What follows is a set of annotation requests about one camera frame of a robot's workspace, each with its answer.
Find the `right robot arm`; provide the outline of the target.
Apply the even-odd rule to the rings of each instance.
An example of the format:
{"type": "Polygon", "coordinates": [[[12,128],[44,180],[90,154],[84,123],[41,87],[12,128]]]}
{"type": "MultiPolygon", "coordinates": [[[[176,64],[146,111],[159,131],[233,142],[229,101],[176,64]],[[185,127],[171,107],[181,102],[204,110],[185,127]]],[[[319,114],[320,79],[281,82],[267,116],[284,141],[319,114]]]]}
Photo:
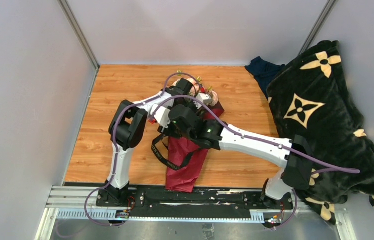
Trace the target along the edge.
{"type": "Polygon", "coordinates": [[[264,184],[261,204],[273,209],[291,190],[306,191],[310,188],[312,174],[311,148],[300,135],[274,138],[245,131],[227,124],[217,117],[203,119],[184,105],[160,106],[155,119],[165,135],[185,138],[200,150],[214,149],[234,151],[269,161],[279,172],[264,184]]]}

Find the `dark red wrapping paper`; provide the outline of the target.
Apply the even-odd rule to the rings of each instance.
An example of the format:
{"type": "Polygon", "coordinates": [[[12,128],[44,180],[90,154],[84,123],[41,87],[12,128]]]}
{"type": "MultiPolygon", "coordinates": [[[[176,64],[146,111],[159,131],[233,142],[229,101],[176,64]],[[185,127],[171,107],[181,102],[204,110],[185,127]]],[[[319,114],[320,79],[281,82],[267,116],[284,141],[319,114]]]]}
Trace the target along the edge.
{"type": "Polygon", "coordinates": [[[218,102],[215,106],[199,110],[195,105],[177,105],[169,119],[194,120],[190,139],[168,136],[168,163],[165,188],[170,191],[191,193],[198,180],[210,149],[220,150],[219,141],[224,127],[216,120],[225,112],[218,102]]]}

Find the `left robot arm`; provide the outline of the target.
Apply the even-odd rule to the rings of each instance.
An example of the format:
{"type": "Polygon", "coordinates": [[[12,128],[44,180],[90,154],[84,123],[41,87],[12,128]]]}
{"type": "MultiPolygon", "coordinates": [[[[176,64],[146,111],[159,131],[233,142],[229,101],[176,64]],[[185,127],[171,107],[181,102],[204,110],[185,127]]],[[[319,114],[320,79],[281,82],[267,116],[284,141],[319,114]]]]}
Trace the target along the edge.
{"type": "Polygon", "coordinates": [[[164,86],[157,94],[144,100],[120,103],[112,122],[109,134],[112,141],[112,163],[109,176],[99,190],[106,193],[109,202],[117,207],[128,201],[129,169],[133,150],[142,141],[146,122],[159,123],[159,132],[163,136],[181,138],[184,131],[179,130],[168,118],[168,111],[174,106],[193,106],[192,100],[176,100],[176,96],[197,98],[201,92],[201,82],[190,76],[180,78],[173,86],[164,86]]]}

